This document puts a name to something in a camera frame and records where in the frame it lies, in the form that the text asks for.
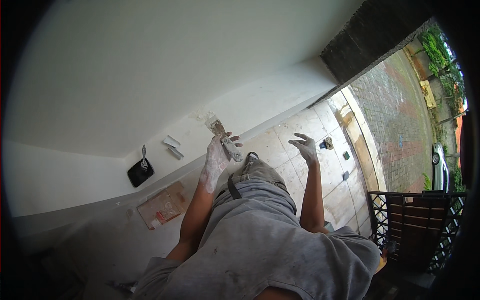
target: car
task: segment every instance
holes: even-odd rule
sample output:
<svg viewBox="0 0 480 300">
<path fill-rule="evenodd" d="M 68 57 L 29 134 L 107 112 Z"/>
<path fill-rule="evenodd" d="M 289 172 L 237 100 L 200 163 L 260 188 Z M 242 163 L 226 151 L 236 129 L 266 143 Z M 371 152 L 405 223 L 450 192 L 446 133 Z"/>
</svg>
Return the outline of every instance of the car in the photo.
<svg viewBox="0 0 480 300">
<path fill-rule="evenodd" d="M 448 167 L 445 162 L 444 148 L 441 143 L 433 144 L 433 191 L 448 192 Z"/>
</svg>

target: paved driveway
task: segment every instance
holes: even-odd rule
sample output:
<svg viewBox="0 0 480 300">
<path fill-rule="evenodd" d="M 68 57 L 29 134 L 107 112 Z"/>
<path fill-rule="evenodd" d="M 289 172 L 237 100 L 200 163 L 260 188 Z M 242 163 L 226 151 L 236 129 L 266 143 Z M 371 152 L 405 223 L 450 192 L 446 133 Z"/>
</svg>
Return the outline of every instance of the paved driveway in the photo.
<svg viewBox="0 0 480 300">
<path fill-rule="evenodd" d="M 421 192 L 432 178 L 432 127 L 418 79 L 403 51 L 351 85 L 376 141 L 389 192 Z"/>
</svg>

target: gray t-shirt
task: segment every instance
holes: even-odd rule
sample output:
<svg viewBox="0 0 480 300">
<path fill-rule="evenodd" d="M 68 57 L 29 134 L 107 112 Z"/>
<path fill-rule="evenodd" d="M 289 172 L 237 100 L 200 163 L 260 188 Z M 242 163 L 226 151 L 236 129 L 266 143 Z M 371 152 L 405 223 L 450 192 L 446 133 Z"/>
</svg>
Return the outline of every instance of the gray t-shirt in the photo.
<svg viewBox="0 0 480 300">
<path fill-rule="evenodd" d="M 266 287 L 302 299 L 362 299 L 380 261 L 377 247 L 343 227 L 300 227 L 284 190 L 262 180 L 236 184 L 213 205 L 198 251 L 185 262 L 153 257 L 134 299 L 246 299 Z"/>
</svg>

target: black tray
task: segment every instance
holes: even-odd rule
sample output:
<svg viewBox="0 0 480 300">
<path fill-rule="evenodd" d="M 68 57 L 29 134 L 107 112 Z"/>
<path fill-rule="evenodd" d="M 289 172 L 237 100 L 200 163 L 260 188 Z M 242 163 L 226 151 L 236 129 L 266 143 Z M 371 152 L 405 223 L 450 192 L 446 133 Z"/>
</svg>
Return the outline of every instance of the black tray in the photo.
<svg viewBox="0 0 480 300">
<path fill-rule="evenodd" d="M 149 179 L 153 174 L 155 174 L 155 171 L 153 170 L 152 165 L 148 161 L 148 159 L 145 159 L 148 164 L 147 171 L 144 171 L 140 164 L 142 163 L 142 160 L 140 159 L 136 164 L 133 165 L 133 167 L 128 170 L 127 175 L 128 178 L 130 179 L 130 182 L 133 184 L 134 187 L 138 187 L 140 184 L 144 183 L 145 180 Z"/>
</svg>

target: khaki shorts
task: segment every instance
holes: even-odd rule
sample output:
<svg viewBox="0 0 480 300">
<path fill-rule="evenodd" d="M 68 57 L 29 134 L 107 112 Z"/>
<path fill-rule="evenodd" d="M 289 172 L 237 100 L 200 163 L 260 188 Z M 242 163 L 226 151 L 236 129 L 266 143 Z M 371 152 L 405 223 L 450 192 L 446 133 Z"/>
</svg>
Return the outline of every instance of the khaki shorts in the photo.
<svg viewBox="0 0 480 300">
<path fill-rule="evenodd" d="M 232 181 L 233 184 L 237 184 L 239 182 L 252 179 L 266 181 L 288 192 L 287 187 L 285 186 L 285 181 L 280 174 L 278 174 L 274 168 L 269 166 L 261 159 L 256 159 L 253 162 L 246 164 L 241 172 L 241 175 L 233 177 Z M 225 183 L 220 188 L 218 196 L 223 194 L 226 190 L 228 190 L 228 185 Z"/>
</svg>

